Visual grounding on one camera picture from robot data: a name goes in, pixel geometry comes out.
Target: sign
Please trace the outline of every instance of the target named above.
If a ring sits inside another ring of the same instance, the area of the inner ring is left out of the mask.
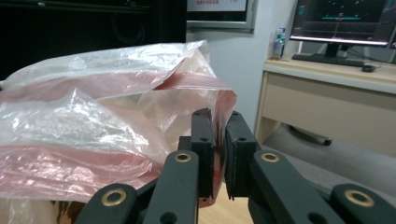
[[[187,11],[246,11],[247,0],[188,0]]]

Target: white wall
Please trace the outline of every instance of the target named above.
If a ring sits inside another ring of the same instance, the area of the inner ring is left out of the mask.
[[[210,64],[216,76],[238,95],[236,109],[254,131],[262,84],[262,67],[271,52],[274,30],[289,30],[295,0],[256,0],[254,34],[222,31],[190,31],[187,40],[206,39],[210,48]],[[286,51],[294,50],[288,43]]]

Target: clear plastic bag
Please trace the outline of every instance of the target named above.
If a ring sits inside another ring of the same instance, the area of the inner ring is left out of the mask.
[[[0,197],[87,202],[108,184],[158,177],[192,112],[212,111],[218,138],[235,93],[208,64],[205,41],[103,50],[21,69],[0,91]],[[201,202],[201,206],[214,200]]]

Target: floor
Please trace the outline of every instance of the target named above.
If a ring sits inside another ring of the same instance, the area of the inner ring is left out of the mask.
[[[303,177],[325,191],[338,184],[366,187],[396,207],[396,159],[373,151],[298,132],[282,124],[262,145],[283,153]]]

